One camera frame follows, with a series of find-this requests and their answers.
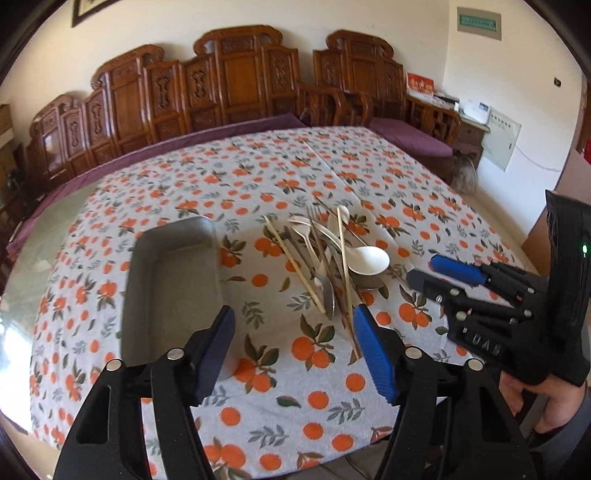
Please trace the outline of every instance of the cutlery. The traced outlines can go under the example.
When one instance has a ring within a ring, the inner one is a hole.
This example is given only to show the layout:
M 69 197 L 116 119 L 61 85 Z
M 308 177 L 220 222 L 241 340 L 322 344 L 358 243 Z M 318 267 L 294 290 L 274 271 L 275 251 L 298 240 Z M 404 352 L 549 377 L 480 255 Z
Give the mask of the cutlery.
M 275 229 L 275 226 L 273 225 L 273 222 L 266 215 L 264 215 L 263 218 L 265 219 L 265 223 L 267 224 L 267 228 L 269 229 L 269 231 L 273 234 L 273 236 L 277 240 L 277 243 L 279 244 L 279 246 L 283 250 L 283 253 L 287 257 L 287 259 L 291 262 L 291 265 L 294 267 L 295 273 L 297 274 L 297 276 L 299 277 L 300 281 L 304 284 L 304 287 L 306 288 L 306 290 L 310 294 L 310 297 L 312 298 L 312 301 L 316 304 L 316 307 L 318 308 L 318 311 L 322 315 L 326 315 L 326 310 L 324 309 L 324 306 L 320 302 L 320 299 L 318 298 L 318 295 L 314 291 L 314 288 L 312 288 L 312 285 L 310 285 L 310 282 L 308 282 L 308 280 L 305 278 L 304 274 L 301 272 L 300 267 L 298 266 L 297 262 L 291 256 L 291 252 L 287 249 L 287 247 L 285 246 L 285 243 L 283 243 L 283 239 L 281 238 L 281 235 L 279 235 L 279 233 Z
M 331 208 L 330 208 L 330 207 L 329 207 L 327 204 L 325 204 L 325 203 L 324 203 L 322 200 L 320 200 L 318 197 L 316 197 L 316 201 L 317 201 L 317 202 L 318 202 L 320 205 L 322 205 L 322 206 L 324 207 L 324 209 L 325 209 L 325 210 L 328 212 L 328 214 L 329 214 L 331 217 L 333 217 L 333 218 L 336 218 L 336 214 L 335 214 L 335 213 L 334 213 L 334 212 L 331 210 Z M 365 240 L 363 240 L 363 238 L 361 238 L 359 235 L 357 235 L 357 234 L 356 234 L 356 233 L 355 233 L 353 230 L 351 230 L 351 229 L 349 228 L 349 225 L 345 225 L 345 228 L 346 228 L 346 229 L 347 229 L 347 231 L 348 231 L 348 232 L 349 232 L 351 235 L 353 235 L 353 236 L 354 236 L 354 237 L 355 237 L 355 238 L 356 238 L 356 239 L 357 239 L 357 240 L 358 240 L 358 241 L 359 241 L 359 242 L 360 242 L 362 245 L 365 245 L 366 247 L 368 246 L 368 243 L 367 243 Z M 392 275 L 394 275 L 394 277 L 395 277 L 395 278 L 399 279 L 399 280 L 400 280 L 400 282 L 404 283 L 404 285 L 406 285 L 406 286 L 408 287 L 408 283 L 407 283 L 407 281 L 406 281 L 404 278 L 402 278 L 400 275 L 398 275 L 398 273 L 396 272 L 396 270 L 394 270 L 394 269 L 392 268 L 392 266 L 389 264 L 389 262 L 388 262 L 388 267 L 387 267 L 387 269 L 388 269 L 388 271 L 389 271 L 389 272 L 390 272 Z
M 314 252 L 314 249 L 312 248 L 312 244 L 310 243 L 310 225 L 299 224 L 294 225 L 291 228 L 294 230 L 295 233 L 297 233 L 300 237 L 304 239 L 304 243 L 306 244 L 306 248 L 308 249 L 313 264 L 318 265 L 320 261 L 316 256 L 316 252 Z
M 310 221 L 304 217 L 293 216 L 289 221 L 291 223 L 310 226 Z M 316 228 L 341 251 L 339 239 L 330 230 L 318 223 L 316 223 Z M 370 245 L 364 247 L 345 246 L 345 254 L 349 268 L 360 275 L 377 275 L 386 270 L 390 265 L 388 254 L 381 248 Z
M 314 241 L 318 245 L 318 250 L 320 252 L 320 261 L 324 264 L 324 268 L 326 269 L 326 272 L 327 272 L 327 275 L 329 276 L 330 282 L 333 284 L 333 287 L 336 288 L 336 279 L 335 279 L 334 275 L 332 274 L 332 270 L 330 269 L 330 265 L 328 263 L 328 260 L 326 259 L 326 254 L 324 253 L 324 248 L 322 247 L 322 244 L 320 243 L 320 235 L 318 233 L 317 225 L 312 220 L 312 215 L 310 214 L 310 210 L 308 210 L 308 219 L 310 220 L 310 226 L 311 226 L 312 234 L 314 235 Z M 355 355 L 357 356 L 357 358 L 361 358 L 363 356 L 363 353 L 361 352 L 361 348 L 359 347 L 359 344 L 357 343 L 357 339 L 355 338 L 355 332 L 353 331 L 352 305 L 349 304 L 348 308 L 346 309 L 345 305 L 343 305 L 341 298 L 339 296 L 336 296 L 336 299 L 339 304 L 339 310 L 341 312 L 341 315 L 343 316 L 343 322 L 345 324 L 345 328 L 349 331 L 349 334 L 351 335 L 351 342 L 353 344 L 353 350 L 355 351 Z
M 298 252 L 298 255 L 306 264 L 306 267 L 308 268 L 308 270 L 310 270 L 310 273 L 314 276 L 314 283 L 318 282 L 317 284 L 320 288 L 322 288 L 322 305 L 324 305 L 324 309 L 326 310 L 326 314 L 328 315 L 328 317 L 332 318 L 335 314 L 335 290 L 333 288 L 333 284 L 330 282 L 327 276 L 322 276 L 319 274 L 318 270 L 316 270 L 316 268 L 312 265 L 308 257 L 300 249 L 300 246 L 297 242 L 297 238 L 292 233 L 292 231 L 295 232 L 296 230 L 293 227 L 285 227 L 285 231 L 291 241 L 291 244 Z

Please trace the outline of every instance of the gray tray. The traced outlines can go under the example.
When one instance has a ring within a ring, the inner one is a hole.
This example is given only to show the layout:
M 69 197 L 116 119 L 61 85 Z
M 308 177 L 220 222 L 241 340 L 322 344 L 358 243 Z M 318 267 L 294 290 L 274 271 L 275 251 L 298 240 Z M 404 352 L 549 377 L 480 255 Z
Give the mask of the gray tray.
M 223 306 L 213 222 L 192 217 L 146 231 L 134 246 L 121 327 L 127 365 L 158 359 L 208 328 Z M 234 372 L 230 347 L 219 379 Z

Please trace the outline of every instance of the human hand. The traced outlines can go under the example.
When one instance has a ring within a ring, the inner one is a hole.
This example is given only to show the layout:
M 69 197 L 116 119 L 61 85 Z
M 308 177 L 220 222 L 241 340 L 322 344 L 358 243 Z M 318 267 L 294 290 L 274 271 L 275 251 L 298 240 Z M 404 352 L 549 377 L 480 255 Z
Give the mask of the human hand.
M 586 388 L 586 383 L 575 387 L 553 375 L 550 375 L 539 385 L 527 385 L 511 375 L 501 372 L 499 382 L 499 390 L 514 416 L 523 408 L 522 392 L 524 390 L 549 396 L 550 399 L 546 404 L 544 414 L 534 427 L 537 433 L 547 433 L 566 425 L 583 403 Z

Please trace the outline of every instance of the purple seat cushion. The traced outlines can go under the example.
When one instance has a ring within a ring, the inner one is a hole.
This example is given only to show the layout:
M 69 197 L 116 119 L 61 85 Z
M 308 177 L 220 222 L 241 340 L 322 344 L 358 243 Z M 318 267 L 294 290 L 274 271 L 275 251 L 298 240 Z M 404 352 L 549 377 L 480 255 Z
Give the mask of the purple seat cushion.
M 300 122 L 293 114 L 284 113 L 282 115 L 261 118 L 258 120 L 249 120 L 238 124 L 224 125 L 222 127 L 209 128 L 201 130 L 182 137 L 171 138 L 155 145 L 149 145 L 140 150 L 128 153 L 122 157 L 116 158 L 108 163 L 99 165 L 92 170 L 86 171 L 75 179 L 60 185 L 58 188 L 48 193 L 43 201 L 37 206 L 35 212 L 22 225 L 22 228 L 15 235 L 15 238 L 7 247 L 7 253 L 11 258 L 15 258 L 21 251 L 22 246 L 31 235 L 33 227 L 39 220 L 41 214 L 46 208 L 59 202 L 81 188 L 100 180 L 102 177 L 120 170 L 125 167 L 136 164 L 137 162 L 148 158 L 164 155 L 166 153 L 179 150 L 181 148 L 192 147 L 201 143 L 213 142 L 222 138 L 237 137 L 238 135 L 255 134 L 269 130 L 286 130 L 289 128 L 302 128 L 305 125 Z
M 402 120 L 374 118 L 369 127 L 411 157 L 451 157 L 453 155 L 449 145 L 411 127 Z

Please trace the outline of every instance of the carved wooden sofa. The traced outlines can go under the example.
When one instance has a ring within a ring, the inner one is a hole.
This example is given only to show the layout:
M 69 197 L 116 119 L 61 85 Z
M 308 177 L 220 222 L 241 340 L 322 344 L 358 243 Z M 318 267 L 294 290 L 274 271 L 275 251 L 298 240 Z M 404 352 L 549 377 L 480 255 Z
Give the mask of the carved wooden sofa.
M 338 30 L 326 46 L 314 51 L 316 84 L 342 89 L 358 118 L 450 183 L 460 116 L 406 93 L 404 69 L 384 39 Z
M 298 51 L 281 41 L 267 25 L 223 28 L 198 39 L 188 61 L 164 61 L 161 47 L 144 45 L 106 62 L 86 99 L 61 95 L 34 117 L 27 189 L 48 193 L 148 145 L 280 113 L 352 124 L 343 93 L 302 83 Z

